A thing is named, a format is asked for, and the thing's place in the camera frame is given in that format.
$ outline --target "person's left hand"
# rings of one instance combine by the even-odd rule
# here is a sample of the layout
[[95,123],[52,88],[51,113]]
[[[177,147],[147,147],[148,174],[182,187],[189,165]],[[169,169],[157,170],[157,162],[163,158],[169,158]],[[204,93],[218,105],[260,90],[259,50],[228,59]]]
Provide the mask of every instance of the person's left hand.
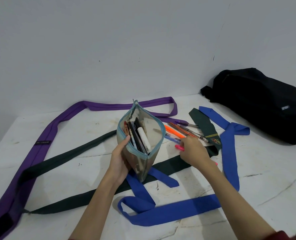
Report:
[[116,187],[119,187],[120,184],[122,184],[131,169],[127,160],[121,156],[121,151],[127,145],[129,140],[130,136],[127,136],[111,153],[110,165],[107,173],[109,173],[114,179]]

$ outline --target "person's left arm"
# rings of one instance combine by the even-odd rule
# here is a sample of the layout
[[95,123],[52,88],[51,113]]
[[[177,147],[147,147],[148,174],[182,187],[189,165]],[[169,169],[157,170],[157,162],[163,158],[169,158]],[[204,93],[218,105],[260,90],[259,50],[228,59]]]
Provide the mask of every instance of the person's left arm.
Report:
[[112,151],[109,168],[69,239],[100,239],[113,196],[129,171],[128,162],[121,157],[129,139],[130,136],[127,136]]

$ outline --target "pink highlighter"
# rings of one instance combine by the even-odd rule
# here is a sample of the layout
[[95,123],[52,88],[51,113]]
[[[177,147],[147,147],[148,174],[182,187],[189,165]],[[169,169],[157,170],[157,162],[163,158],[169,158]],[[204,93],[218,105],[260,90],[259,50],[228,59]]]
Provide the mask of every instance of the pink highlighter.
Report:
[[185,151],[185,148],[180,146],[180,145],[175,145],[175,148],[177,148],[180,151]]

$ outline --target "pencil pouch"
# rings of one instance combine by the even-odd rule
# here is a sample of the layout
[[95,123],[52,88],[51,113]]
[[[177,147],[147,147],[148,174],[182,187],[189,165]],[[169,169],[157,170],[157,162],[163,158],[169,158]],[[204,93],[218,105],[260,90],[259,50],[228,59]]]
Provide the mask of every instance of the pencil pouch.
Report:
[[132,108],[121,118],[117,128],[117,141],[118,144],[126,138],[126,134],[123,131],[124,121],[135,121],[138,117],[139,121],[144,121],[146,128],[146,136],[151,146],[149,154],[144,154],[132,145],[129,141],[123,148],[123,156],[127,159],[131,167],[137,174],[140,182],[144,181],[148,171],[153,165],[162,141],[165,137],[166,130],[163,123],[143,107],[141,107],[137,100],[134,101]]

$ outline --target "blue pen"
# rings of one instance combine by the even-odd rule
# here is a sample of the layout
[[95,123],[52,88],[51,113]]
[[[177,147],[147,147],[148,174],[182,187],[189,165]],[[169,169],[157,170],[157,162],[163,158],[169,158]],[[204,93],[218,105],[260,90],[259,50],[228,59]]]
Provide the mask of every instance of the blue pen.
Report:
[[179,140],[179,139],[172,138],[172,137],[170,137],[170,136],[165,136],[165,138],[168,139],[168,140],[170,140],[170,141],[173,141],[173,142],[175,142],[175,143],[180,144],[180,140]]

